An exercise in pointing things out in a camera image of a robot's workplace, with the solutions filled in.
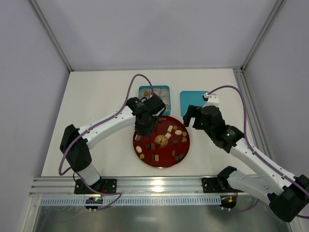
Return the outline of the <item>silver metal tongs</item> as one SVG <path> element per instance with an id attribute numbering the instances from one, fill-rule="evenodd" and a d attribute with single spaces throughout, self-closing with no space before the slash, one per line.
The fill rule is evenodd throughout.
<path id="1" fill-rule="evenodd" d="M 139 135 L 139 134 L 137 134 L 137 135 L 135 136 L 135 140 L 136 140 L 136 141 L 139 141 L 141 138 L 142 138 L 142 136 Z"/>

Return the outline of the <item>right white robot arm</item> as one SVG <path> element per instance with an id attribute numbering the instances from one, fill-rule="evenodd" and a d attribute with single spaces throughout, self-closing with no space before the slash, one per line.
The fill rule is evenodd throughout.
<path id="1" fill-rule="evenodd" d="M 259 149 L 252 146 L 238 128 L 227 125 L 218 107 L 189 105 L 183 116 L 188 127 L 194 118 L 193 128 L 205 131 L 216 147 L 249 166 L 259 177 L 254 181 L 235 168 L 225 168 L 228 185 L 246 192 L 267 203 L 281 220 L 291 222 L 309 203 L 309 179 L 296 176 L 283 169 Z"/>

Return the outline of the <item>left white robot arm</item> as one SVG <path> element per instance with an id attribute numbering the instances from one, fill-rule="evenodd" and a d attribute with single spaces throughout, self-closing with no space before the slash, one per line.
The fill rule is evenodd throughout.
<path id="1" fill-rule="evenodd" d="M 134 97 L 129 98 L 119 110 L 95 123 L 80 128 L 73 124 L 67 126 L 60 143 L 63 158 L 59 174 L 63 175 L 61 169 L 66 160 L 88 186 L 99 183 L 101 177 L 92 162 L 90 150 L 108 136 L 130 126 L 134 126 L 138 135 L 150 136 L 165 109 L 164 102 L 157 95 L 148 99 Z"/>

